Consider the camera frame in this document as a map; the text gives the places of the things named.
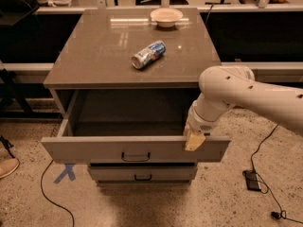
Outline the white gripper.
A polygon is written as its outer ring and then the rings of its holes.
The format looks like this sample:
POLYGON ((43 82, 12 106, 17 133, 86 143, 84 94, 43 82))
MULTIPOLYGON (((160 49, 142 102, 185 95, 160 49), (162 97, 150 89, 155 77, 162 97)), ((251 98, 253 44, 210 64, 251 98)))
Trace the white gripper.
POLYGON ((187 121, 184 128, 184 136, 187 138, 185 150, 195 151, 204 141, 205 134, 210 134, 218 125, 218 120, 211 122, 202 119, 195 110, 196 102, 190 106, 187 121))

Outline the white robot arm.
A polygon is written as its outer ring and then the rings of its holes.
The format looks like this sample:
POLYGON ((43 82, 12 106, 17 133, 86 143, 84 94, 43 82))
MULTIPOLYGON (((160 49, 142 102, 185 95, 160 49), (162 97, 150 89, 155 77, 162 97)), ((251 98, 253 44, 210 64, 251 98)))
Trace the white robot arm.
POLYGON ((303 135, 303 90, 255 81, 246 66, 212 66, 199 76, 200 95, 191 104, 184 135, 185 149, 194 151, 235 106, 248 109, 303 135))

